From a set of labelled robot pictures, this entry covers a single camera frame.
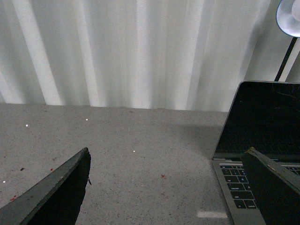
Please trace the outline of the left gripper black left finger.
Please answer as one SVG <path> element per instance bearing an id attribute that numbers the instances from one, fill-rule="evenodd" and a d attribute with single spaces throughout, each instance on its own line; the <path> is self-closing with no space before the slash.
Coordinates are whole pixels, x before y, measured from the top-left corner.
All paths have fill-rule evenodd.
<path id="1" fill-rule="evenodd" d="M 0 209 L 2 225 L 74 225 L 89 182 L 87 147 Z"/>

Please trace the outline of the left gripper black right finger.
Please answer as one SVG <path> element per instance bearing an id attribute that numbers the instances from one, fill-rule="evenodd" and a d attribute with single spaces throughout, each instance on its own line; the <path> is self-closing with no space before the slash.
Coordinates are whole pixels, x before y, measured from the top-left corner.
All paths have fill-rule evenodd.
<path id="1" fill-rule="evenodd" d="M 251 147 L 241 157 L 267 225 L 300 223 L 300 177 Z"/>

